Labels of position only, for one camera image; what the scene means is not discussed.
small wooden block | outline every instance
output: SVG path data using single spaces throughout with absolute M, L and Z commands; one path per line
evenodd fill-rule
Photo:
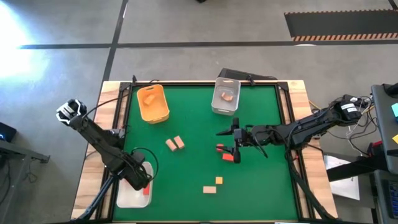
M 231 154 L 228 154 L 228 153 L 224 153 L 223 154 L 223 159 L 226 160 L 226 161 L 233 162 L 234 161 L 234 156 L 232 156 Z
M 228 95 L 225 92 L 223 94 L 221 94 L 222 99 L 224 99 L 225 101 L 231 102 L 232 99 L 234 98 L 234 96 Z
M 223 150 L 222 149 L 218 149 L 217 146 L 216 146 L 217 152 L 222 152 Z
M 398 134 L 392 138 L 398 144 Z
M 154 99 L 155 99 L 155 95 L 151 94 L 151 95 L 147 96 L 147 98 L 145 98 L 144 103 L 149 106 L 153 102 Z
M 217 188 L 214 186 L 203 186 L 204 194 L 215 194 L 217 193 Z
M 175 136 L 174 141 L 179 149 L 183 149 L 185 147 L 184 142 L 181 140 L 180 136 Z
M 150 192 L 150 183 L 147 185 L 146 188 L 144 188 L 144 195 L 149 195 Z
M 216 177 L 216 184 L 223 184 L 223 177 Z
M 168 139 L 166 141 L 166 145 L 170 148 L 171 151 L 175 151 L 177 149 L 177 147 L 175 146 L 175 144 L 173 143 L 173 141 L 171 139 Z

black cable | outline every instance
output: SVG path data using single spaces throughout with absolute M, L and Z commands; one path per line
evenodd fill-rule
M 264 153 L 255 144 L 250 143 L 250 142 L 248 144 L 251 145 L 252 147 L 254 147 L 255 149 L 257 149 L 257 151 L 259 151 L 263 156 L 266 156 L 266 155 L 264 155 Z
M 379 128 L 379 125 L 377 125 L 374 121 L 373 121 L 373 117 L 372 117 L 372 114 L 371 114 L 371 110 L 368 110 L 367 112 L 366 112 L 366 114 L 370 117 L 370 119 L 371 119 L 371 122 L 377 127 L 377 128 Z
M 283 142 L 285 144 L 285 159 L 288 162 L 289 172 L 290 172 L 291 176 L 293 177 L 294 181 L 296 181 L 296 183 L 303 190 L 305 196 L 309 199 L 310 203 L 313 205 L 315 210 L 318 212 L 319 216 L 321 216 L 322 219 L 328 219 L 328 220 L 335 219 L 335 217 L 330 215 L 326 211 L 326 209 L 321 205 L 321 203 L 318 201 L 316 196 L 314 196 L 314 194 L 310 190 L 310 188 L 307 185 L 307 183 L 302 180 L 299 172 L 297 172 L 297 170 L 296 170 L 296 168 L 294 166 L 294 159 L 292 157 L 292 154 L 290 153 L 291 152 L 291 148 L 289 147 L 288 142 L 282 137 L 280 132 L 278 132 L 276 130 L 272 130 L 272 131 L 277 133 L 280 136 L 280 138 L 283 140 Z
M 85 160 L 86 160 L 89 156 L 91 156 L 92 154 L 94 154 L 94 153 L 96 153 L 96 152 L 97 152 L 97 151 L 92 151 L 91 153 L 87 154 L 86 157 L 85 157 Z
M 148 84 L 151 84 L 153 81 L 159 81 L 159 80 L 151 80 L 151 81 L 149 81 Z M 124 87 L 124 89 L 122 89 L 121 91 L 123 92 L 125 89 L 127 89 L 127 88 L 129 88 L 129 87 L 130 87 L 130 85 Z M 110 102 L 112 102 L 112 101 L 115 101 L 115 100 L 119 100 L 119 99 L 121 100 L 121 99 L 123 99 L 124 97 L 128 96 L 129 94 L 130 94 L 130 93 L 128 93 L 128 94 L 126 94 L 126 95 L 123 95 L 123 96 L 120 96 L 120 97 L 117 97 L 117 98 L 114 98 L 114 99 L 112 99 L 112 100 L 105 101 L 105 102 L 103 102 L 103 103 L 101 103 L 101 104 L 95 106 L 94 108 L 92 108 L 91 110 L 89 110 L 86 114 L 84 114 L 84 115 L 81 117 L 81 122 L 83 122 L 83 120 L 84 120 L 91 112 L 93 112 L 94 110 L 98 109 L 100 106 L 103 106 L 103 105 L 105 105 L 105 104 L 107 104 L 107 103 L 110 103 Z
M 148 148 L 145 148 L 145 147 L 135 147 L 134 149 L 131 150 L 131 152 L 134 152 L 135 150 L 138 150 L 138 149 L 142 149 L 142 150 L 145 150 L 147 152 L 150 152 L 152 154 L 153 158 L 155 159 L 155 161 L 156 161 L 156 172 L 155 172 L 154 176 L 151 178 L 151 180 L 154 180 L 155 177 L 157 176 L 157 173 L 159 172 L 159 161 L 157 160 L 157 157 L 155 156 L 155 154 L 151 150 L 149 150 Z
M 344 137 L 341 137 L 341 136 L 337 136 L 337 135 L 334 135 L 333 133 L 331 133 L 331 132 L 329 132 L 329 131 L 327 131 L 331 136 L 333 136 L 333 137 L 335 137 L 335 138 L 338 138 L 338 139 L 344 139 L 344 140 L 352 140 L 352 139 L 357 139 L 357 138 L 361 138 L 361 137 L 363 137 L 363 136 L 367 136 L 367 135 L 369 135 L 369 134 L 372 134 L 372 133 L 374 133 L 375 131 L 377 130 L 377 128 L 375 129 L 375 130 L 373 130 L 373 131 L 371 131 L 370 133 L 366 133 L 366 134 L 363 134 L 363 135 L 360 135 L 360 136 L 356 136 L 356 137 L 354 137 L 354 136 L 350 136 L 350 138 L 344 138 Z
M 34 182 L 36 182 L 37 180 L 37 175 L 35 175 L 32 170 L 30 169 L 30 165 L 32 164 L 33 161 L 35 161 L 35 158 L 32 158 L 32 160 L 30 161 L 29 165 L 28 165 L 28 172 L 26 173 L 26 176 L 24 178 L 24 180 L 29 178 L 29 183 L 33 184 Z
M 363 128 L 363 127 L 365 127 L 368 124 L 368 122 L 370 122 L 369 121 L 369 114 L 366 113 L 366 121 L 365 121 L 365 123 L 364 124 L 360 124 L 359 121 L 358 121 L 358 126 Z
M 323 150 L 322 150 L 321 148 L 316 147 L 316 146 L 313 146 L 313 145 L 308 144 L 308 143 L 307 143 L 307 145 L 310 146 L 310 147 L 312 147 L 312 148 L 314 148 L 314 149 L 318 149 L 319 151 L 321 151 L 321 152 L 323 153 Z
M 268 154 L 266 153 L 266 151 L 261 147 L 259 141 L 257 140 L 256 134 L 254 135 L 254 140 L 256 142 L 256 144 L 258 145 L 259 148 L 256 147 L 257 150 L 262 152 L 262 155 L 265 156 L 268 159 Z
M 360 150 L 357 146 L 355 146 L 355 144 L 352 142 L 352 139 L 354 138 L 354 136 L 357 136 L 357 135 L 359 135 L 359 134 L 365 133 L 370 124 L 371 124 L 371 123 L 369 122 L 369 123 L 365 126 L 365 128 L 363 129 L 363 131 L 361 131 L 361 132 L 359 132 L 359 133 L 354 133 L 354 134 L 352 134 L 352 135 L 348 138 L 349 143 L 351 143 L 351 145 L 352 145 L 355 149 L 357 149 L 359 152 L 362 152 L 363 154 L 365 154 L 365 155 L 367 155 L 367 156 L 368 156 L 369 154 L 366 153 L 366 152 L 363 152 L 363 151 Z M 372 134 L 372 133 L 374 133 L 375 131 L 377 131 L 377 126 L 375 126 L 375 127 L 374 127 L 374 130 L 371 131 L 370 133 L 366 133 L 366 134 L 360 135 L 360 137 L 367 136 L 368 134 Z
M 7 197 L 7 194 L 8 194 L 8 191 L 10 191 L 10 188 L 11 188 L 11 175 L 10 175 L 11 167 L 10 167 L 10 161 L 9 161 L 9 159 L 7 159 L 7 166 L 8 166 L 7 176 L 6 176 L 6 178 L 4 179 L 4 181 L 3 181 L 3 183 L 2 183 L 2 185 L 1 185 L 1 187 L 0 187 L 0 189 L 2 189 L 2 188 L 4 187 L 4 183 L 5 183 L 6 180 L 8 180 L 8 186 L 7 186 L 6 193 L 4 194 L 4 196 L 2 197 L 2 199 L 0 200 L 0 205 L 3 203 L 3 201 L 5 201 L 5 199 L 6 199 L 6 197 Z

black metal frame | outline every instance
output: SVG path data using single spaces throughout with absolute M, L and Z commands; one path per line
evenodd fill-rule
M 214 82 L 186 81 L 186 82 L 161 82 L 161 84 L 163 86 L 213 86 Z M 136 82 L 133 82 L 133 83 L 123 82 L 120 84 L 119 94 L 118 94 L 119 100 L 117 100 L 117 102 L 116 102 L 116 109 L 115 109 L 115 115 L 114 115 L 114 120 L 113 120 L 113 128 L 117 128 L 117 126 L 118 126 L 119 114 L 120 114 L 121 102 L 122 102 L 121 97 L 124 95 L 124 92 L 126 90 L 128 90 L 126 109 L 125 109 L 124 118 L 123 118 L 123 126 L 126 128 L 126 131 L 127 131 L 127 125 L 128 125 L 129 114 L 130 114 L 130 109 L 131 109 L 131 97 L 132 97 L 133 91 L 135 90 L 134 88 L 141 88 L 141 87 L 144 87 L 147 85 L 148 85 L 147 82 L 137 82 L 137 83 Z M 247 83 L 242 82 L 241 85 L 242 86 L 250 86 L 251 84 L 249 82 L 247 82 Z M 277 96 L 277 104 L 278 104 L 278 109 L 279 109 L 280 122 L 282 124 L 286 124 L 286 119 L 284 116 L 284 108 L 282 106 L 282 98 L 280 95 L 280 91 L 281 90 L 284 91 L 285 100 L 287 103 L 287 110 L 289 112 L 289 118 L 291 121 L 294 121 L 293 106 L 292 106 L 292 102 L 290 99 L 290 93 L 289 93 L 289 88 L 288 88 L 287 82 L 257 82 L 256 85 L 273 86 L 274 87 L 275 95 Z M 300 173 L 301 173 L 303 179 L 308 184 L 307 173 L 305 171 L 302 153 L 297 152 L 297 155 L 299 158 L 298 163 L 300 164 L 300 166 L 299 166 Z M 105 169 L 104 174 L 103 174 L 103 183 L 108 178 L 108 175 L 109 175 L 108 171 Z M 293 178 L 291 178 L 291 182 L 292 182 L 292 190 L 293 190 L 295 205 L 296 205 L 296 210 L 297 210 L 296 212 L 297 212 L 298 219 L 300 220 L 303 218 L 303 211 L 302 211 L 302 206 L 301 206 L 301 201 L 300 201 L 300 196 L 299 196 L 299 189 L 298 189 L 298 186 Z M 109 203 L 108 215 L 105 219 L 101 217 L 102 209 L 103 209 L 103 202 L 101 202 L 100 206 L 98 207 L 95 218 L 99 222 L 102 222 L 102 221 L 112 222 L 113 221 L 113 211 L 114 211 L 114 207 L 116 204 L 117 190 L 118 190 L 118 182 L 116 182 L 116 184 L 114 184 L 112 186 L 111 200 Z M 308 212 L 309 212 L 310 218 L 314 218 L 315 216 L 314 216 L 313 208 L 308 200 L 307 200 L 307 207 L 308 207 Z

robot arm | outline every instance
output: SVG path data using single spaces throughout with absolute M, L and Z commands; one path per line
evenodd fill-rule
M 113 176 L 125 178 L 135 190 L 146 187 L 152 177 L 142 166 L 145 160 L 143 153 L 133 151 L 128 154 L 123 151 L 124 139 L 118 133 L 100 128 L 85 116 L 86 113 L 87 108 L 82 102 L 69 100 L 59 107 L 56 117 L 78 131 L 101 154 L 105 167 Z
M 241 162 L 240 147 L 254 146 L 260 147 L 268 144 L 285 145 L 286 152 L 291 149 L 300 149 L 308 143 L 314 135 L 324 135 L 326 131 L 334 126 L 349 126 L 356 124 L 362 114 L 356 109 L 355 105 L 349 101 L 334 101 L 329 107 L 324 108 L 310 116 L 297 120 L 290 124 L 281 125 L 246 125 L 239 127 L 239 119 L 234 118 L 231 127 L 218 133 L 217 135 L 233 135 L 233 147 L 217 147 L 234 157 L 235 163 Z M 292 178 L 298 183 L 306 197 L 309 199 L 315 210 L 325 220 L 334 220 L 326 209 L 320 204 L 305 181 L 297 172 L 291 153 L 286 153 L 289 165 L 289 172 Z

green mat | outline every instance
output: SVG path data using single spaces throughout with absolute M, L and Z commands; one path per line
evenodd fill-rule
M 217 144 L 233 145 L 232 136 L 216 136 L 229 128 L 231 116 L 211 110 L 214 86 L 165 86 L 170 118 L 147 124 L 132 97 L 125 150 L 151 149 L 159 160 L 152 201 L 146 208 L 114 210 L 114 221 L 217 221 L 296 220 L 292 184 L 283 146 L 267 146 L 269 159 L 252 147 L 241 149 L 240 164 L 221 159 Z M 234 116 L 245 124 L 280 124 L 273 86 L 242 86 Z M 167 139 L 179 135 L 185 149 L 172 152 Z M 149 153 L 146 159 L 155 167 Z M 216 194 L 203 194 L 203 186 L 215 186 Z

